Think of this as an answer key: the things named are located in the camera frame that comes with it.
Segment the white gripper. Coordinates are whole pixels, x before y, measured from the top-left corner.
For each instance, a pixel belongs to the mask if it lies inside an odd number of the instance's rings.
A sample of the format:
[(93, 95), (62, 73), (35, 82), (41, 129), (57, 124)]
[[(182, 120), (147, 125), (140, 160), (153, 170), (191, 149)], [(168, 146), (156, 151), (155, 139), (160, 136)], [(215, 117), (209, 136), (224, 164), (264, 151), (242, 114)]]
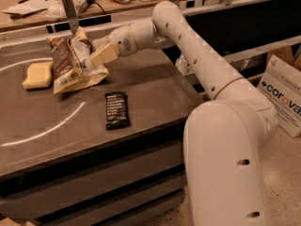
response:
[(119, 55), (126, 57), (138, 50), (151, 48), (156, 38), (157, 33), (151, 18), (124, 25), (115, 29), (109, 37), (105, 36), (91, 42), (95, 52), (91, 54), (90, 61), (95, 67), (101, 66), (116, 60)]

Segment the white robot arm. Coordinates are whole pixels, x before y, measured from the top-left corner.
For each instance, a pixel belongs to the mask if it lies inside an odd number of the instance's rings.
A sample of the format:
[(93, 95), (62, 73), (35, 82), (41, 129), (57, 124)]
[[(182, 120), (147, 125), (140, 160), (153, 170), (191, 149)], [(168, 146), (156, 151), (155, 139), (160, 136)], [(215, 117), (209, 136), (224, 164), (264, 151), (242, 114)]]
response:
[(171, 2), (92, 42), (98, 50), (108, 43), (122, 57), (177, 45), (209, 97), (191, 112), (183, 133), (193, 226), (273, 226), (258, 156), (277, 129), (273, 104)]

